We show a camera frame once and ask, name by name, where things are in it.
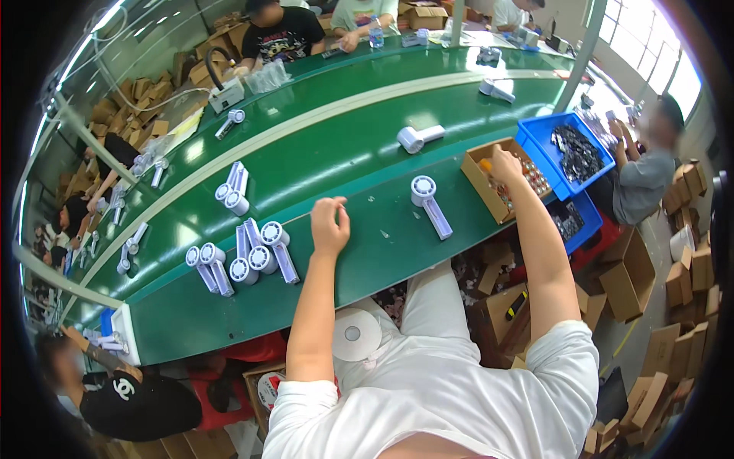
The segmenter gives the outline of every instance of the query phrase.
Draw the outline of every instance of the black t-shirt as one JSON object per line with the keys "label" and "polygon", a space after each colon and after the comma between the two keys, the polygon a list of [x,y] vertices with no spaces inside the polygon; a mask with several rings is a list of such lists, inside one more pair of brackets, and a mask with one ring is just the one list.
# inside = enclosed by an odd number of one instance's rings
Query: black t-shirt
{"label": "black t-shirt", "polygon": [[84,195],[81,194],[70,196],[64,203],[66,210],[69,212],[69,226],[64,230],[64,232],[70,238],[76,237],[79,233],[81,221],[89,214],[87,211],[87,204],[89,201],[83,200],[83,197]]}
{"label": "black t-shirt", "polygon": [[242,38],[242,57],[255,59],[258,54],[267,64],[281,59],[293,62],[311,55],[311,43],[324,39],[326,34],[312,11],[301,7],[283,7],[283,19],[273,27],[250,28]]}
{"label": "black t-shirt", "polygon": [[[104,147],[109,151],[117,161],[123,163],[126,168],[133,167],[135,156],[138,156],[138,150],[127,143],[122,137],[114,132],[108,133],[104,137]],[[99,179],[104,181],[112,170],[101,159],[97,158],[97,167],[99,168]]]}
{"label": "black t-shirt", "polygon": [[178,381],[143,375],[142,383],[116,370],[97,391],[81,398],[79,412],[99,433],[126,441],[153,441],[201,423],[201,404]]}

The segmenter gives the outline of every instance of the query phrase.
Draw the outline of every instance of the open cardboard box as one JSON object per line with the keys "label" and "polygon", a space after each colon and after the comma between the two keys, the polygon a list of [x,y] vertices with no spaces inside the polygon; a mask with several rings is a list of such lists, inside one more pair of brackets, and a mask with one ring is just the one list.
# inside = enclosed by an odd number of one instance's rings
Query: open cardboard box
{"label": "open cardboard box", "polygon": [[[469,182],[476,192],[479,193],[479,197],[484,201],[484,205],[487,206],[490,212],[492,212],[492,216],[495,218],[497,223],[505,223],[515,218],[515,212],[508,210],[507,205],[502,201],[500,195],[490,187],[490,182],[484,176],[482,169],[479,167],[480,160],[492,157],[492,146],[494,144],[499,144],[500,148],[509,151],[521,160],[532,161],[530,156],[525,153],[523,148],[520,147],[520,144],[517,143],[515,139],[512,137],[506,137],[504,139],[495,140],[494,142],[485,143],[484,145],[466,150],[464,162],[461,164],[461,170],[466,178],[469,179]],[[550,193],[551,190],[549,189],[547,192],[540,195],[540,198],[543,199]]]}
{"label": "open cardboard box", "polygon": [[637,228],[627,227],[602,255],[609,263],[599,281],[618,322],[640,317],[655,286],[655,267]]}

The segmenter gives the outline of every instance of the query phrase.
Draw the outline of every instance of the white t-shirt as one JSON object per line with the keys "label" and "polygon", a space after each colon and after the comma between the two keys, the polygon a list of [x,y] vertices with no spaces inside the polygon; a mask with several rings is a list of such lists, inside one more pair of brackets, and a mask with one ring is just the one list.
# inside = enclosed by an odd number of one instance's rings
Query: white t-shirt
{"label": "white t-shirt", "polygon": [[492,31],[497,32],[495,27],[512,24],[524,26],[530,21],[530,13],[521,10],[512,0],[495,0],[495,12],[492,15]]}
{"label": "white t-shirt", "polygon": [[339,400],[331,381],[281,383],[263,459],[374,459],[419,432],[498,459],[579,456],[599,389],[585,323],[538,339],[528,370],[483,368],[452,342],[408,336],[399,358]]}

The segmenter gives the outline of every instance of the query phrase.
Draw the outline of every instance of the hand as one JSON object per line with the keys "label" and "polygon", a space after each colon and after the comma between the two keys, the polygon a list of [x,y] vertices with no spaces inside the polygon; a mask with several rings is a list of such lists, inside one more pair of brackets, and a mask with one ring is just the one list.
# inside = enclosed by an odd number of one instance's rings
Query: hand
{"label": "hand", "polygon": [[87,211],[90,214],[94,214],[97,212],[97,201],[99,201],[99,198],[91,198],[90,202],[87,203]]}
{"label": "hand", "polygon": [[360,36],[356,32],[347,32],[340,40],[341,49],[346,53],[351,53],[357,48],[360,42]]}
{"label": "hand", "polygon": [[[344,204],[346,198],[322,198],[316,201],[311,210],[311,233],[313,235],[313,253],[336,257],[349,241],[349,215]],[[339,213],[339,224],[334,217]]]}
{"label": "hand", "polygon": [[66,336],[79,345],[81,350],[86,350],[89,347],[89,341],[87,341],[87,339],[84,338],[77,329],[74,327],[66,328],[64,325],[59,325],[59,327]]}
{"label": "hand", "polygon": [[505,185],[511,185],[517,180],[525,180],[520,160],[515,158],[509,151],[500,148],[499,144],[492,146],[490,163],[492,163],[492,177]]}
{"label": "hand", "polygon": [[609,121],[609,132],[611,132],[611,135],[615,137],[622,138],[624,135],[622,133],[622,121],[619,121],[618,119],[613,119]]}

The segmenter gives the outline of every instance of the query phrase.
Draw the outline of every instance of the person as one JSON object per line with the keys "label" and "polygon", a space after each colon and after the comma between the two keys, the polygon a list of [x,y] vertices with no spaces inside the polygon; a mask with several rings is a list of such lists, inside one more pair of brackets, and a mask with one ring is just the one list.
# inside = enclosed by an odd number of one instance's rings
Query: person
{"label": "person", "polygon": [[530,13],[545,8],[545,0],[495,0],[492,31],[514,32],[518,27],[535,30]]}
{"label": "person", "polygon": [[350,226],[346,199],[324,198],[310,214],[314,249],[263,459],[579,456],[596,416],[598,351],[551,216],[517,158],[496,145],[491,162],[512,192],[527,269],[529,371],[479,365],[449,261],[410,279],[399,329],[371,298],[353,304],[378,320],[382,341],[364,361],[333,358],[335,266]]}
{"label": "person", "polygon": [[89,196],[81,193],[70,196],[59,211],[59,219],[51,221],[54,233],[66,233],[74,250],[79,248],[84,232],[92,219],[92,213],[87,211],[89,200]]}
{"label": "person", "polygon": [[[138,153],[138,150],[135,149],[135,147],[127,143],[122,137],[118,136],[114,132],[108,132],[107,135],[104,136],[103,145],[107,149],[107,151],[109,151],[110,154],[113,155],[115,159],[119,161],[122,166],[125,167],[125,169],[130,169],[131,167],[133,167],[135,156],[138,156],[140,154]],[[92,159],[96,156],[96,153],[92,150],[91,147],[86,147],[86,149],[84,150],[85,159]],[[90,213],[96,212],[97,202],[100,200],[102,195],[104,195],[105,192],[112,186],[112,184],[115,182],[115,180],[117,180],[117,177],[119,176],[104,161],[98,160],[97,168],[99,169],[99,179],[102,180],[102,184],[99,186],[99,188],[97,188],[97,191],[89,199],[89,201],[87,201],[87,210]]]}
{"label": "person", "polygon": [[586,188],[594,205],[616,224],[636,225],[647,218],[672,183],[674,152],[684,129],[678,102],[670,94],[660,96],[648,126],[642,128],[649,149],[641,155],[627,126],[619,120],[609,122],[609,131],[617,137],[617,167]]}
{"label": "person", "polygon": [[385,37],[400,35],[396,19],[398,0],[339,0],[331,16],[331,28],[341,48],[351,53],[368,40],[372,15],[377,15]]}
{"label": "person", "polygon": [[301,7],[281,7],[276,0],[247,0],[245,15],[250,28],[242,38],[241,68],[252,70],[258,55],[263,63],[293,62],[320,54],[326,49],[326,34],[312,11]]}
{"label": "person", "polygon": [[[90,344],[74,327],[64,335],[44,333],[36,354],[45,379],[56,392],[71,398],[95,431],[127,441],[153,441],[186,432],[201,423],[201,404],[177,380],[144,375],[114,355]],[[82,384],[79,351],[112,373],[100,389]]]}

